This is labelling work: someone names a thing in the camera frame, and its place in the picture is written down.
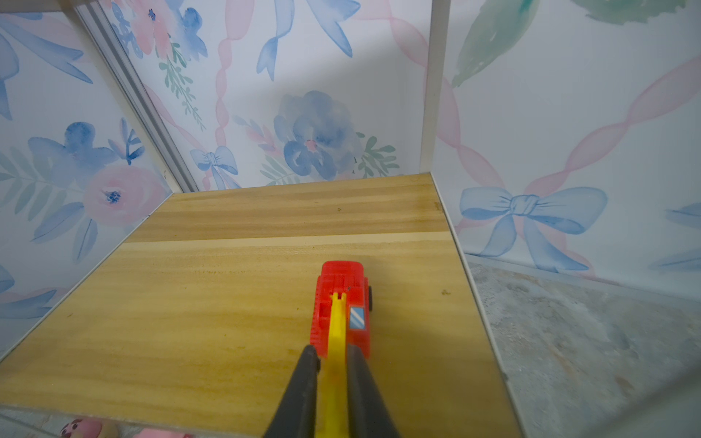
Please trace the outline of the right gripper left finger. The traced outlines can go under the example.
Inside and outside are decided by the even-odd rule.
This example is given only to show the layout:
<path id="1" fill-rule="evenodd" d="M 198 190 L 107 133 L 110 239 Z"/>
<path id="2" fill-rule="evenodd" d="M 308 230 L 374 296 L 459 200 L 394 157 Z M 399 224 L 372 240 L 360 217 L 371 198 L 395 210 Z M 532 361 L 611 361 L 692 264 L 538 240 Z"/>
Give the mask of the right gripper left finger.
<path id="1" fill-rule="evenodd" d="M 264 438 L 311 438 L 315 436 L 318 373 L 321 361 L 314 346 L 301 352 L 279 407 Z"/>

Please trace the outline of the red yellow toy excavator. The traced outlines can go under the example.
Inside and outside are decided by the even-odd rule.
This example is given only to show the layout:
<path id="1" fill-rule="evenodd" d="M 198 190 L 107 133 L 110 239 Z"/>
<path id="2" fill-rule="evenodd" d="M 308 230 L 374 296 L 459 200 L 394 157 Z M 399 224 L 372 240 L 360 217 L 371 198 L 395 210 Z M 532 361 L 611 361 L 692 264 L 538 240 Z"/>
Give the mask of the red yellow toy excavator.
<path id="1" fill-rule="evenodd" d="M 310 343 L 323 359 L 322 425 L 319 437 L 348 437 L 347 348 L 371 350 L 372 289 L 354 261 L 323 264 L 317 280 Z"/>

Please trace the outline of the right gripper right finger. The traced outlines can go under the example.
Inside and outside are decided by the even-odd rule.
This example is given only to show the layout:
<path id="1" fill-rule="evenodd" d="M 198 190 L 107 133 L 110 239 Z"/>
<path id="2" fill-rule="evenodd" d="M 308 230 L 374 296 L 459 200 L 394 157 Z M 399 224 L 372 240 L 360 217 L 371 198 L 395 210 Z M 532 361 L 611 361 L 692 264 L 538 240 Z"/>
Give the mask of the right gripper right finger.
<path id="1" fill-rule="evenodd" d="M 359 347 L 347 347 L 346 364 L 350 437 L 400 438 Z"/>

